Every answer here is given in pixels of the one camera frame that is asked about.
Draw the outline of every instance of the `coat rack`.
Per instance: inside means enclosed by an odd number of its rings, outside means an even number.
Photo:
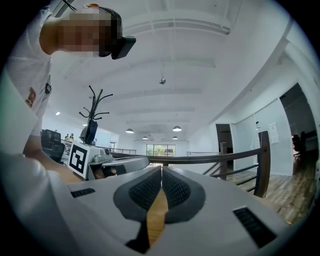
[[[100,103],[101,100],[103,100],[103,99],[106,98],[106,97],[113,96],[113,94],[109,94],[109,95],[106,95],[106,96],[103,96],[102,98],[100,98],[100,96],[101,96],[101,94],[102,94],[102,92],[103,92],[103,89],[101,89],[98,97],[96,98],[96,94],[95,94],[94,90],[92,90],[92,88],[91,88],[90,85],[89,85],[89,88],[90,88],[90,90],[91,90],[92,93],[93,93],[91,110],[89,111],[89,110],[84,106],[83,109],[85,109],[86,111],[88,111],[89,115],[88,115],[88,116],[85,116],[85,115],[82,114],[81,112],[79,112],[79,114],[80,114],[81,116],[83,116],[84,118],[88,118],[87,125],[86,125],[86,128],[85,128],[86,131],[85,131],[85,136],[84,136],[84,143],[85,143],[85,144],[88,144],[88,145],[92,145],[92,141],[93,141],[94,138],[95,138],[96,131],[97,131],[97,127],[98,127],[98,124],[97,124],[97,122],[95,122],[95,120],[100,120],[100,119],[102,119],[102,117],[96,118],[96,116],[97,116],[97,115],[103,115],[103,114],[109,114],[109,112],[101,112],[101,113],[97,113],[97,114],[96,114],[96,110],[97,110],[98,104]]]

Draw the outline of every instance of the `white shirt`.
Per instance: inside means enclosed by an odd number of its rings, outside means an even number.
[[[42,50],[39,42],[43,24],[51,14],[49,6],[37,14],[16,42],[5,65],[9,77],[26,105],[38,117],[31,132],[33,136],[40,136],[42,116],[51,93],[51,56]]]

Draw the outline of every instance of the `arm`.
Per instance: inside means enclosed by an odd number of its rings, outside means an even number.
[[[24,147],[23,153],[27,158],[38,160],[44,168],[50,171],[56,171],[60,174],[60,178],[65,183],[83,182],[82,178],[76,175],[65,165],[61,165],[53,161],[47,156],[41,146],[41,138],[39,136],[30,136]]]

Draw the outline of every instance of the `wooden post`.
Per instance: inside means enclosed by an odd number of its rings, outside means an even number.
[[[257,197],[264,198],[268,190],[271,164],[268,131],[259,132],[259,141],[263,151],[257,155],[259,166],[256,172],[257,176],[253,194]]]
[[[224,155],[227,154],[227,147],[225,146],[227,143],[226,142],[221,142],[220,143],[220,154]],[[220,174],[226,174],[228,172],[228,161],[221,161],[220,162]],[[227,176],[223,175],[220,177],[222,180],[226,180]]]

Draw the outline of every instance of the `logo patch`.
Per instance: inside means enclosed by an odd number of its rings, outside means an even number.
[[[36,97],[37,97],[37,94],[36,94],[36,91],[30,87],[30,90],[29,90],[29,96],[28,98],[25,100],[25,103],[27,103],[27,105],[32,108],[32,106],[34,105],[34,102],[36,100]]]
[[[87,150],[77,145],[73,145],[72,152],[70,154],[69,166],[74,168],[79,173],[83,174],[85,168],[85,161],[87,156]]]

